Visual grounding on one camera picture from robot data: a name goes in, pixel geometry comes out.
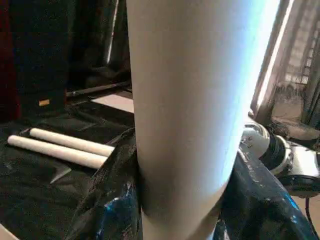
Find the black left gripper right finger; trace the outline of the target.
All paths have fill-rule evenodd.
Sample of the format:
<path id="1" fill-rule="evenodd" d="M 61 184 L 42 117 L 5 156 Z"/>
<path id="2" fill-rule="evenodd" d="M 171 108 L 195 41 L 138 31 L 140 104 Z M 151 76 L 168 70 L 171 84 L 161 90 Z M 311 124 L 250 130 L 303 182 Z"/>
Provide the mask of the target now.
<path id="1" fill-rule="evenodd" d="M 317 240 L 319 237 L 280 181 L 239 148 L 222 195 L 216 240 Z"/>

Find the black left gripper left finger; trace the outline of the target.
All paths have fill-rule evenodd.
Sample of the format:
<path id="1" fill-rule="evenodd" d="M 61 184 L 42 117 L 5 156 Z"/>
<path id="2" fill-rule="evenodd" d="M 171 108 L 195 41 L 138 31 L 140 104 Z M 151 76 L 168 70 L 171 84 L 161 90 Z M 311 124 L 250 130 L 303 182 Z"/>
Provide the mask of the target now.
<path id="1" fill-rule="evenodd" d="M 130 128 L 118 137 L 107 160 L 73 215 L 68 240 L 141 240 L 139 166 L 136 134 Z"/>

